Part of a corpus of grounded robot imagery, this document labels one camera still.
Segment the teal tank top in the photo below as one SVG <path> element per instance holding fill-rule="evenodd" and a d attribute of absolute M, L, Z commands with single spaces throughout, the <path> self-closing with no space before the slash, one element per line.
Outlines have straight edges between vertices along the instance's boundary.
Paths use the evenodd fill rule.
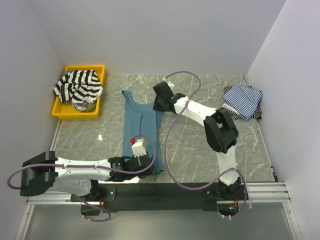
<path fill-rule="evenodd" d="M 122 90 L 121 93 L 125 100 L 122 155 L 133 155 L 131 139 L 134 136 L 149 137 L 152 142 L 147 141 L 146 151 L 151 157 L 156 156 L 154 173 L 159 174 L 164 170 L 158 135 L 164 113 L 153 109 L 154 101 L 142 104 L 134 100 L 132 91 Z"/>

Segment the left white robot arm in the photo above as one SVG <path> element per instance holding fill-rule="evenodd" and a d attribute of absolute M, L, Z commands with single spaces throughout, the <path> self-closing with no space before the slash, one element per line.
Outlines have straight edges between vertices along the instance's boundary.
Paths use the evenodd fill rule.
<path fill-rule="evenodd" d="M 155 160 L 145 154 L 81 161 L 56 157 L 54 151 L 48 151 L 25 161 L 22 166 L 20 195 L 23 197 L 56 191 L 94 201 L 100 195 L 100 181 L 144 178 L 155 170 Z"/>

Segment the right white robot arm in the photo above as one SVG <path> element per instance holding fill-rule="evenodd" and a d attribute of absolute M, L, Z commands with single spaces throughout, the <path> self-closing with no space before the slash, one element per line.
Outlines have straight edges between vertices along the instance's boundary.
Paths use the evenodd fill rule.
<path fill-rule="evenodd" d="M 207 107 L 182 93 L 174 94 L 165 81 L 156 84 L 153 90 L 156 94 L 154 110 L 185 116 L 204 127 L 206 141 L 216 152 L 221 174 L 213 196 L 221 200 L 232 199 L 241 185 L 235 154 L 239 132 L 228 111 L 223 107 Z"/>

